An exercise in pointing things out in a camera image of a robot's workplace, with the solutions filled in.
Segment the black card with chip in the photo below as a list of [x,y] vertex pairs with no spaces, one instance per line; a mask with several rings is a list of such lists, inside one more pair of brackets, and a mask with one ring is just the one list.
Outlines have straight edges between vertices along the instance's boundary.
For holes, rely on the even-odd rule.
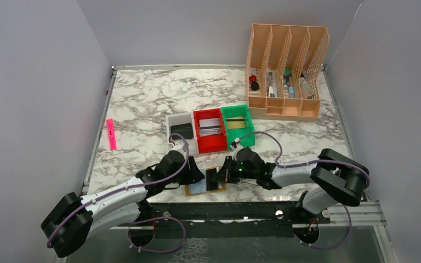
[[219,183],[213,180],[213,177],[216,174],[217,168],[210,168],[206,170],[206,191],[215,191],[219,189]]

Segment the yellow-brown card holder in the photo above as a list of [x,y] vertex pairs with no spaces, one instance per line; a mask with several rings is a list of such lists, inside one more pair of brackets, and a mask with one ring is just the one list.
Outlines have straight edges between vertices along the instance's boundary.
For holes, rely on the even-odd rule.
[[217,188],[214,190],[208,189],[207,174],[214,175],[219,171],[220,167],[211,167],[207,169],[200,169],[200,172],[204,175],[204,179],[197,183],[185,185],[186,196],[198,196],[209,193],[223,192],[226,190],[226,184],[224,182],[217,182]]

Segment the red plastic bin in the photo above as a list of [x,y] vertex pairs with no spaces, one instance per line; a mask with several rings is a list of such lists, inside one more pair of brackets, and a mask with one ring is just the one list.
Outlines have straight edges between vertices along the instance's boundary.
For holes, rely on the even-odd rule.
[[[195,131],[197,135],[197,146],[199,153],[211,153],[227,150],[226,132],[223,123],[223,117],[219,108],[209,110],[198,110],[193,112]],[[219,118],[221,124],[221,133],[200,137],[198,131],[198,122],[200,119]]]

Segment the white plastic bin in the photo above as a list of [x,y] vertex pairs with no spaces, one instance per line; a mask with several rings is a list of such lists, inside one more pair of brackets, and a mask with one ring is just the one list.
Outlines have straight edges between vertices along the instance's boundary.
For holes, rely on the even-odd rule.
[[194,128],[194,138],[186,140],[189,144],[189,151],[190,155],[197,155],[199,153],[198,146],[197,146],[197,135],[195,131],[195,122],[192,112],[185,112],[185,113],[177,113],[172,115],[166,115],[166,131],[167,131],[167,142],[169,142],[168,138],[170,137],[170,126],[183,124],[183,123],[191,123]]

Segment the green plastic bin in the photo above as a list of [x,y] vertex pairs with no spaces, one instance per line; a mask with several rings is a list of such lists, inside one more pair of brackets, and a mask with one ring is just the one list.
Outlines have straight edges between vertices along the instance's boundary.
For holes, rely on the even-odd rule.
[[[223,117],[223,123],[225,127],[226,132],[226,139],[227,139],[227,147],[228,149],[231,149],[230,144],[236,139],[240,138],[245,134],[248,134],[250,132],[254,131],[254,125],[250,116],[249,108],[247,105],[236,105],[236,106],[227,106],[222,107],[221,114]],[[228,130],[225,124],[225,118],[229,117],[237,117],[237,116],[243,116],[246,120],[246,127],[244,129],[233,129]]]

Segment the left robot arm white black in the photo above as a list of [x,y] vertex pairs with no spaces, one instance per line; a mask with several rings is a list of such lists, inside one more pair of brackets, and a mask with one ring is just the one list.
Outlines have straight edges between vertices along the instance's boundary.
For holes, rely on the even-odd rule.
[[163,217],[153,217],[148,198],[163,192],[169,184],[189,185],[203,179],[205,175],[192,156],[171,150],[159,163],[140,170],[120,185],[81,197],[68,193],[41,223],[48,239],[46,246],[64,258],[88,238],[109,228],[122,224],[154,225]]

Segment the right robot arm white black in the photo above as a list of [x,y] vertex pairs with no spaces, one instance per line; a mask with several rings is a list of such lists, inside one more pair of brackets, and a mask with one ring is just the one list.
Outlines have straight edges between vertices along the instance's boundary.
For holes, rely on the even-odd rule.
[[226,157],[221,169],[211,176],[212,182],[235,184],[253,179],[266,190],[279,190],[296,184],[316,184],[303,193],[297,213],[312,218],[338,203],[357,207],[370,185],[369,170],[340,153],[325,148],[317,159],[305,163],[279,164],[265,162],[248,147]]

